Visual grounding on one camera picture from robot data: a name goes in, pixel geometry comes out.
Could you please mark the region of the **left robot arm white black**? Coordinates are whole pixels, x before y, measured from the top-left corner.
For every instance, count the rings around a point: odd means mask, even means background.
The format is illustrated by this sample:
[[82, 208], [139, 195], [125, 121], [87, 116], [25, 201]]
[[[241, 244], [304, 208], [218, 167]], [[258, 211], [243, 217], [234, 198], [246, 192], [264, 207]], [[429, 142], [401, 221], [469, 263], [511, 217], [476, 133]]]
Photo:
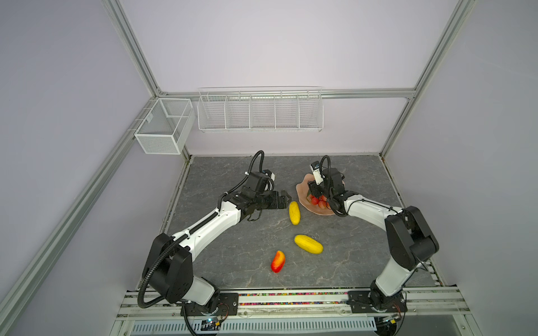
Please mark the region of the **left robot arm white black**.
[[253, 222], [253, 214], [285, 209], [291, 196], [275, 190], [275, 175], [264, 169], [265, 153], [257, 151], [243, 179], [219, 196], [217, 206], [202, 219], [173, 235], [161, 233], [152, 242], [142, 271], [137, 305], [148, 309], [159, 302], [193, 303], [206, 312], [219, 306], [220, 290], [197, 277], [193, 262], [227, 229], [242, 221]]

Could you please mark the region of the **red yellow fake mango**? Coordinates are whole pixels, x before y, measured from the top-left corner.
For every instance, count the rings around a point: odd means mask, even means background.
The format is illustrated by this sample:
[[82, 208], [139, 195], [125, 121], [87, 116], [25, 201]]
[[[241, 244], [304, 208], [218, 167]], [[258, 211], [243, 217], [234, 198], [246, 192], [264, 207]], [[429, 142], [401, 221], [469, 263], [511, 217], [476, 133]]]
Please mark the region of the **red yellow fake mango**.
[[274, 273], [279, 273], [283, 269], [285, 262], [285, 254], [282, 251], [277, 251], [270, 268]]

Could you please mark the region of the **red fake grape bunch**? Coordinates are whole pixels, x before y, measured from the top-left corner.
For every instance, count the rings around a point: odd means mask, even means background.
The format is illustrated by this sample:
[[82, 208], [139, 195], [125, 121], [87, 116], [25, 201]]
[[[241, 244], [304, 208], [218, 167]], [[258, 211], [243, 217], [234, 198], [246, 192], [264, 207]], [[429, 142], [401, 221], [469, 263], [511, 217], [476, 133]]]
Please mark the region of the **red fake grape bunch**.
[[317, 207], [318, 209], [330, 209], [331, 208], [326, 196], [324, 195], [321, 195], [320, 197], [315, 197], [312, 194], [308, 194], [306, 199], [309, 204], [312, 204], [312, 206]]

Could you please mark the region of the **yellow fake fruit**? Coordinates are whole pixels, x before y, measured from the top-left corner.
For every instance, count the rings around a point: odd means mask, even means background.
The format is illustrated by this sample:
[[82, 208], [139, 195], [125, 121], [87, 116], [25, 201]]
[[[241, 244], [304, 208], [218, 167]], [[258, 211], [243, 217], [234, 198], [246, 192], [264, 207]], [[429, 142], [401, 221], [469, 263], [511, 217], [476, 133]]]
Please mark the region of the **yellow fake fruit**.
[[308, 253], [321, 254], [324, 251], [324, 247], [321, 243], [307, 235], [295, 236], [294, 242], [299, 248]]
[[289, 219], [293, 225], [298, 225], [301, 221], [301, 212], [296, 201], [292, 201], [289, 205]]

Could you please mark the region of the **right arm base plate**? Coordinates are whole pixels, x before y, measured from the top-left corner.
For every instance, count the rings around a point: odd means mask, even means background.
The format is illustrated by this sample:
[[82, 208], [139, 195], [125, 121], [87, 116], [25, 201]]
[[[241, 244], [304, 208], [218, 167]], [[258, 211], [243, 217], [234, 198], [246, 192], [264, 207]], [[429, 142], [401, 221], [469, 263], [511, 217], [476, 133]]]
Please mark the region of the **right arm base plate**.
[[347, 305], [352, 313], [404, 313], [408, 312], [403, 292], [385, 296], [379, 291], [355, 290], [347, 292]]

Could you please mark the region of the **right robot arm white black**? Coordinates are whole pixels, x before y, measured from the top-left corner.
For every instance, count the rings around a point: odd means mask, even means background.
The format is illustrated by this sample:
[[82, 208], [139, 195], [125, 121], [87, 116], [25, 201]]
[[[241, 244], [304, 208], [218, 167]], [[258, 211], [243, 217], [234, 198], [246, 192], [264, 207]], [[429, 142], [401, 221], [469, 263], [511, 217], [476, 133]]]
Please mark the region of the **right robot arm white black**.
[[369, 294], [359, 301], [376, 312], [384, 312], [404, 300], [402, 290], [413, 273], [439, 251], [439, 243], [417, 207], [392, 207], [351, 190], [344, 176], [331, 166], [325, 155], [310, 165], [314, 180], [309, 191], [328, 202], [339, 217], [355, 217], [383, 229], [388, 238], [390, 258], [372, 282]]

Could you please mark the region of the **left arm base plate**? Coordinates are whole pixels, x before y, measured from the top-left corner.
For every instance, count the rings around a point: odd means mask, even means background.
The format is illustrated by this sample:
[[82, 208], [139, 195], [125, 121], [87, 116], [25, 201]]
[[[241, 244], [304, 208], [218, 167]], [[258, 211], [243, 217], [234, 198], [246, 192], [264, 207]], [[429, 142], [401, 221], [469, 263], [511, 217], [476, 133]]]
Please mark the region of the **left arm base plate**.
[[206, 305], [191, 302], [183, 306], [181, 315], [192, 316], [235, 316], [239, 308], [238, 293], [219, 293], [210, 298]]

